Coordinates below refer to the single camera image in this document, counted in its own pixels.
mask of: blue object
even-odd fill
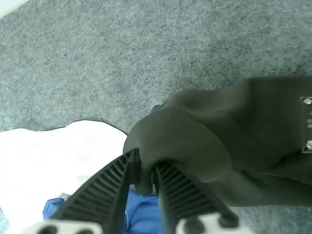
[[[43,219],[50,219],[64,203],[64,199],[48,200],[43,209]],[[143,196],[130,189],[126,205],[125,234],[164,234],[161,223],[158,199],[155,195]]]

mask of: carpet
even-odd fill
[[[311,75],[311,25],[308,0],[31,0],[0,20],[0,131],[128,132],[178,90]],[[306,208],[239,212],[256,233],[312,228]]]

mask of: gray carpet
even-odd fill
[[[312,75],[311,38],[310,0],[31,0],[0,20],[0,131],[128,132],[177,90]],[[311,209],[238,212],[257,233],[312,229]]]

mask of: dark green fabric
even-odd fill
[[[150,193],[153,166],[174,160],[230,206],[312,206],[312,155],[300,153],[306,96],[312,77],[176,93],[128,134],[124,152],[139,148],[142,160],[136,189]]]

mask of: white cloth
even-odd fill
[[[0,205],[9,234],[42,221],[47,200],[73,194],[122,154],[125,139],[122,131],[87,120],[46,132],[0,133]]]

